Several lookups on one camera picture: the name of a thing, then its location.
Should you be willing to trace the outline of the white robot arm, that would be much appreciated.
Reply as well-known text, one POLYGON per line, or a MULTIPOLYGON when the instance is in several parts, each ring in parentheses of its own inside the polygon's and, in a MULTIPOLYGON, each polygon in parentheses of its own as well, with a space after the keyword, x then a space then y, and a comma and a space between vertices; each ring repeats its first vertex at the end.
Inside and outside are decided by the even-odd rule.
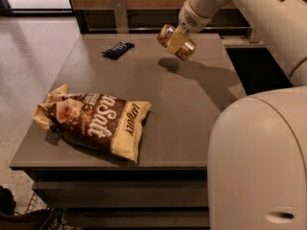
POLYGON ((307 4, 186 0, 179 24, 197 33, 228 1, 292 85, 244 97, 216 121, 207 155, 210 229, 307 230, 307 4))

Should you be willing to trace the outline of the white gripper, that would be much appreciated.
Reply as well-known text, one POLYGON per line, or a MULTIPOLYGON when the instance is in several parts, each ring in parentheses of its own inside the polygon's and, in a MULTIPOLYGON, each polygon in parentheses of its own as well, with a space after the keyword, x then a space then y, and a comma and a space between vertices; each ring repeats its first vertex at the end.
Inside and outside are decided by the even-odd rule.
MULTIPOLYGON (((189 2, 186 1, 178 16, 179 25, 189 33, 197 34, 201 32, 205 26, 210 22, 211 18, 202 17, 193 11, 189 2)), ((168 31, 167 51, 171 54, 181 52, 187 53, 188 50, 185 47, 185 43, 188 41, 189 36, 186 32, 181 30, 168 31)))

